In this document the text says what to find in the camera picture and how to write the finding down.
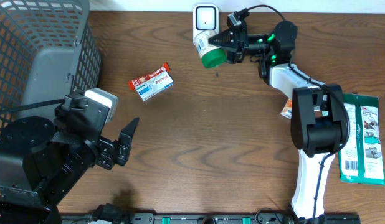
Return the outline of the green lid glass jar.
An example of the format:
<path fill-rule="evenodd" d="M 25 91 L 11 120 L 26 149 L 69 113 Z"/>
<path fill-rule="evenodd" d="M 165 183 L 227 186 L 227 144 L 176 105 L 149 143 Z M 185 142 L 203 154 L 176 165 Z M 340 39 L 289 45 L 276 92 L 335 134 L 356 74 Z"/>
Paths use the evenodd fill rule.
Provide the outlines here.
<path fill-rule="evenodd" d="M 214 30 L 208 29 L 198 33 L 194 38 L 194 45 L 204 68 L 214 68 L 226 61 L 224 50 L 209 43 L 209 38 L 216 34 Z"/>

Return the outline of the white Panadol medicine box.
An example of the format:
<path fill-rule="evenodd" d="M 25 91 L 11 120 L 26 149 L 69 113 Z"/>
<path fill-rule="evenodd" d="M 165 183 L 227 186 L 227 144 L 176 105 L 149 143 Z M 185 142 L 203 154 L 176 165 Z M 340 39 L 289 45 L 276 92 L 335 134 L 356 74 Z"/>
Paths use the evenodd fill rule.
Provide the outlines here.
<path fill-rule="evenodd" d="M 138 85 L 135 90 L 137 94 L 143 101 L 148 100 L 149 98 L 155 96 L 159 92 L 167 89 L 173 85 L 174 81 L 171 75 L 164 71 L 158 74 L 157 76 L 145 81 L 144 83 Z"/>

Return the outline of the red snack stick sachet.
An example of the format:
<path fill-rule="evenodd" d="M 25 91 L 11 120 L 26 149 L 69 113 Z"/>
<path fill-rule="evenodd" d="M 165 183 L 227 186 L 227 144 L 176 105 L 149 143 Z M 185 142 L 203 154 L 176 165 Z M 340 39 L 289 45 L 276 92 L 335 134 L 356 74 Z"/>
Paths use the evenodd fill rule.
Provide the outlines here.
<path fill-rule="evenodd" d="M 164 62 L 162 64 L 162 66 L 159 69 L 157 69 L 156 71 L 154 71 L 152 73 L 149 73 L 149 74 L 146 74 L 146 75 L 143 75 L 143 76 L 141 76 L 139 78 L 135 78 L 135 79 L 130 80 L 128 82 L 128 86 L 130 87 L 131 90 L 135 90 L 135 88 L 138 85 L 140 85 L 140 84 L 142 84 L 142 83 L 152 79 L 153 77 L 156 77 L 160 73 L 168 72 L 168 71 L 170 71 L 169 64 L 167 62 Z"/>

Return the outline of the orange small carton box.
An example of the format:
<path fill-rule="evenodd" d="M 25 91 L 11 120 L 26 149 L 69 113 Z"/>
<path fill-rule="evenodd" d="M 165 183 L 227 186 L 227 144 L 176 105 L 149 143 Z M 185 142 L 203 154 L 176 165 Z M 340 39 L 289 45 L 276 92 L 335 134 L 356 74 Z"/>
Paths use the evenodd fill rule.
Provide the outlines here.
<path fill-rule="evenodd" d="M 292 118 L 292 100 L 288 99 L 280 114 L 288 119 Z"/>

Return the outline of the green white wipes packet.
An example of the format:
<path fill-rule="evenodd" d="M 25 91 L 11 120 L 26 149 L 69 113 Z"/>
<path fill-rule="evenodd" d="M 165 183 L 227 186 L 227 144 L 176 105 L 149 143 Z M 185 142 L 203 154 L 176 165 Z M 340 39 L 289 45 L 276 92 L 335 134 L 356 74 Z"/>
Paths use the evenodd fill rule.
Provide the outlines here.
<path fill-rule="evenodd" d="M 339 152 L 340 180 L 355 184 L 385 185 L 379 129 L 379 98 L 345 93 L 350 120 L 348 143 Z"/>

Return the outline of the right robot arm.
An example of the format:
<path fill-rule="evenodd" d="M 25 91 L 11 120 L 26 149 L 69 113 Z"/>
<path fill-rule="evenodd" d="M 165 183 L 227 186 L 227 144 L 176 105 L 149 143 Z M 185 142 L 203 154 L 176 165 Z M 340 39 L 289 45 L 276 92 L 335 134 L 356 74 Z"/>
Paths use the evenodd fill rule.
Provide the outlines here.
<path fill-rule="evenodd" d="M 292 100 L 290 134 L 298 150 L 297 186 L 290 202 L 296 223 L 326 223 L 323 206 L 326 179 L 335 155 L 346 145 L 349 116 L 339 85 L 326 85 L 293 63 L 298 27 L 287 20 L 268 34 L 249 34 L 244 22 L 230 24 L 209 38 L 227 51 L 229 63 L 246 55 L 259 58 L 259 77 Z"/>

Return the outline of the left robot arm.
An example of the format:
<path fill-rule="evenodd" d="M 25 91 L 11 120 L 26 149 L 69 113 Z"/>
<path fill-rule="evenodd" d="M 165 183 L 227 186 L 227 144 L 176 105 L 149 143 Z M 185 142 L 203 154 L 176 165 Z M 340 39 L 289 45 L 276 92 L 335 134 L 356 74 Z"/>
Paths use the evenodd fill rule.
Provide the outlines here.
<path fill-rule="evenodd" d="M 102 130 L 112 107 L 84 93 L 13 111 L 53 104 L 53 121 L 20 118 L 0 133 L 0 223 L 62 223 L 58 205 L 89 168 L 111 170 L 129 159 L 140 119 L 111 141 Z"/>

